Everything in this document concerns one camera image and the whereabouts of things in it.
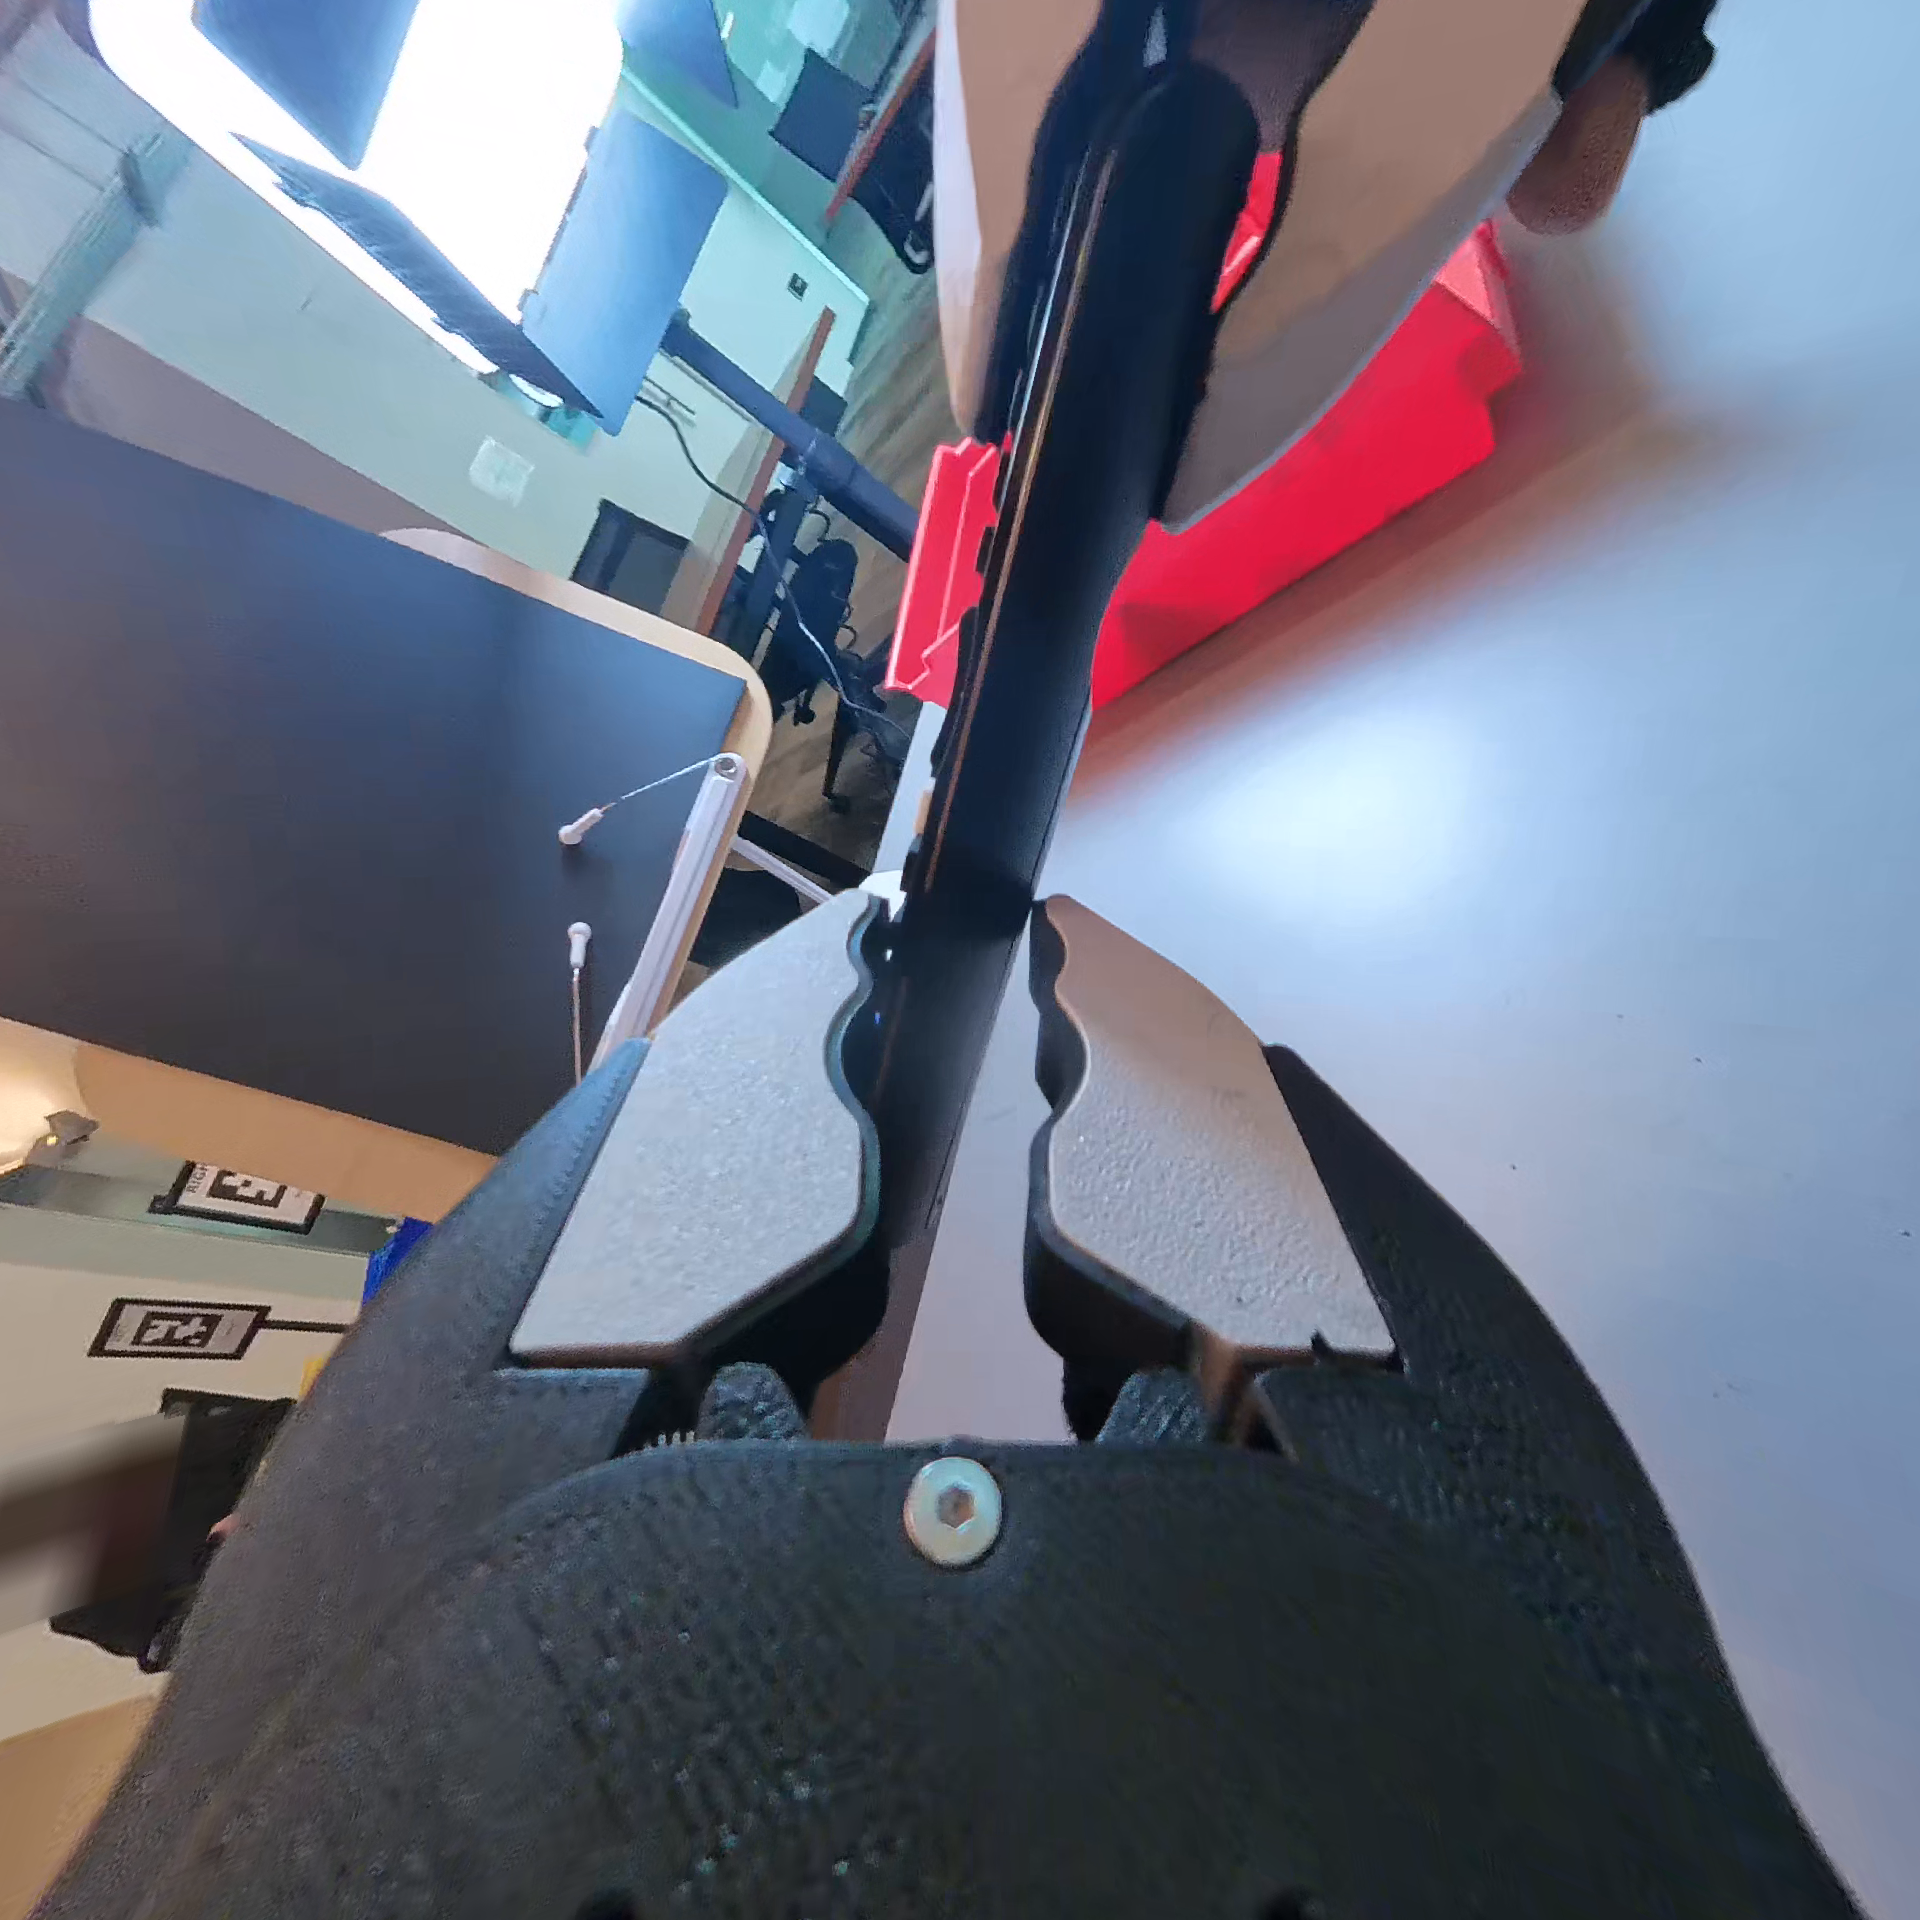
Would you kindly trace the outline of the studio light panel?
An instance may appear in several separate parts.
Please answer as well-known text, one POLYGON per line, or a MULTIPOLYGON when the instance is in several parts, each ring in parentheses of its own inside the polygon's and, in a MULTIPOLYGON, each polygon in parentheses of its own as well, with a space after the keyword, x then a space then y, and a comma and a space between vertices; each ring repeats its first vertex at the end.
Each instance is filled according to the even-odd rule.
POLYGON ((626 422, 730 181, 617 101, 625 5, 95 2, 103 64, 466 362, 626 422))

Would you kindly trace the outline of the framed marker sign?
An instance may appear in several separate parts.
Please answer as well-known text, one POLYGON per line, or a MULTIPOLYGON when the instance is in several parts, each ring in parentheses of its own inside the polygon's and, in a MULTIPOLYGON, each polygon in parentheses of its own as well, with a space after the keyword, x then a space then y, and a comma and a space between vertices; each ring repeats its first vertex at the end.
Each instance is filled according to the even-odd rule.
POLYGON ((339 1319, 291 1317, 268 1303, 206 1303, 114 1296, 90 1344, 90 1360, 242 1360, 268 1331, 336 1339, 339 1319))

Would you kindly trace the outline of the printed marker tag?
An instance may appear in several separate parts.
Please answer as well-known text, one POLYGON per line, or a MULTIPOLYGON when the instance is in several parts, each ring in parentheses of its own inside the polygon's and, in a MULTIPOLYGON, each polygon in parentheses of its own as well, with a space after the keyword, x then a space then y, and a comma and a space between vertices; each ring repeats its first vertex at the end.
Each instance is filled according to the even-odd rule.
POLYGON ((152 1202, 154 1216, 306 1237, 320 1219, 324 1194, 206 1160, 186 1160, 152 1202))

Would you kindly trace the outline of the red storage bin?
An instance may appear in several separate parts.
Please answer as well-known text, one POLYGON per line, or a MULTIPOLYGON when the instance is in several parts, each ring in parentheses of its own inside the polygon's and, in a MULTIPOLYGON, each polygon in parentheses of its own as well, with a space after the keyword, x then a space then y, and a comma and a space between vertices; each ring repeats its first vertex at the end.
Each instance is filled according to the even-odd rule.
MULTIPOLYGON (((1092 705, 1484 464, 1495 394, 1521 371, 1497 225, 1481 221, 1288 455, 1187 530, 1148 526, 1099 627, 1092 705)), ((935 447, 884 690, 948 705, 1010 450, 1009 438, 935 447)))

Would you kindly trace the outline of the person's right hand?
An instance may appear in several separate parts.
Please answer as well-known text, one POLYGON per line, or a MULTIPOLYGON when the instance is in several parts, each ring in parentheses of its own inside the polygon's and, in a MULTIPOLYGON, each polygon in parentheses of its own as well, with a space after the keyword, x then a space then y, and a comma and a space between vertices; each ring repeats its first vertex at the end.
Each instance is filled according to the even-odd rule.
POLYGON ((1630 58, 1609 57, 1566 98, 1507 192, 1511 218, 1543 238, 1594 227, 1616 200, 1646 119, 1646 78, 1630 58))

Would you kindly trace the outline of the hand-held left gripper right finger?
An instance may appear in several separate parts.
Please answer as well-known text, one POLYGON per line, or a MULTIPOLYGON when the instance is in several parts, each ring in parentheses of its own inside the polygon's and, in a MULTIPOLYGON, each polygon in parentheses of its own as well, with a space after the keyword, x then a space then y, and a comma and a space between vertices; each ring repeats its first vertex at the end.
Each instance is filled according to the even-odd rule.
POLYGON ((1027 1317, 1067 1426, 1143 1373, 1214 1426, 1275 1371, 1395 1378, 1401 1349, 1256 1031, 1070 895, 1033 910, 1048 1115, 1031 1142, 1027 1317))

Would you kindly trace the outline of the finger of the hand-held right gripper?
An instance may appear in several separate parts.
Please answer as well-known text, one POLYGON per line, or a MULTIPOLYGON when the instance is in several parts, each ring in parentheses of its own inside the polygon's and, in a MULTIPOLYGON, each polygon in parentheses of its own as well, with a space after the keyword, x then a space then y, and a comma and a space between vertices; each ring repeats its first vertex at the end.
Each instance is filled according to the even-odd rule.
POLYGON ((1099 2, 943 2, 934 33, 934 249, 952 418, 1009 431, 1056 187, 1050 110, 1099 2))
POLYGON ((1279 224, 1216 321, 1174 469, 1182 530, 1356 379, 1561 112, 1582 5, 1222 5, 1203 58, 1279 133, 1279 224))

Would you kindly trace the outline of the black bar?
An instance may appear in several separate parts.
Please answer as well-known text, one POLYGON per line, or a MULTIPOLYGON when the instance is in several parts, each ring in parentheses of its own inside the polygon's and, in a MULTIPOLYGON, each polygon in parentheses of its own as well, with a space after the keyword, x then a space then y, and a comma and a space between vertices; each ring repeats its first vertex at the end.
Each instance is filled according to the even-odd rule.
POLYGON ((1211 64, 1070 85, 994 317, 1012 446, 903 902, 870 936, 855 1090, 878 1133, 864 1264, 935 1214, 1090 715, 1098 630, 1162 504, 1211 347, 1257 117, 1211 64))

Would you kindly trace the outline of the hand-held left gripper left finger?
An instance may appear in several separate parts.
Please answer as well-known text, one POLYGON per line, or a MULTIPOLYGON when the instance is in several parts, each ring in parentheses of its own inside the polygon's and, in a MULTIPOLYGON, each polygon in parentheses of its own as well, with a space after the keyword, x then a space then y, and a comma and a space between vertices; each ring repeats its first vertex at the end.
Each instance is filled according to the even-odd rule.
POLYGON ((659 1026, 513 1331, 537 1367, 705 1360, 855 1255, 878 1135, 844 1067, 876 894, 817 902, 659 1026))

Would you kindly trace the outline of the black light stand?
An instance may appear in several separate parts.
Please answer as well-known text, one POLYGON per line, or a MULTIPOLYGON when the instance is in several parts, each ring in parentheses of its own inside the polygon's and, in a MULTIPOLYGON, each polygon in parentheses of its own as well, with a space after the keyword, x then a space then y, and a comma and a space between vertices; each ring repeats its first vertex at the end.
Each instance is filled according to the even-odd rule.
POLYGON ((740 413, 768 429, 792 455, 792 464, 855 527, 884 551, 907 562, 920 535, 920 510, 888 487, 840 438, 810 422, 792 405, 764 387, 735 359, 714 347, 680 309, 663 330, 663 352, 716 387, 740 413))

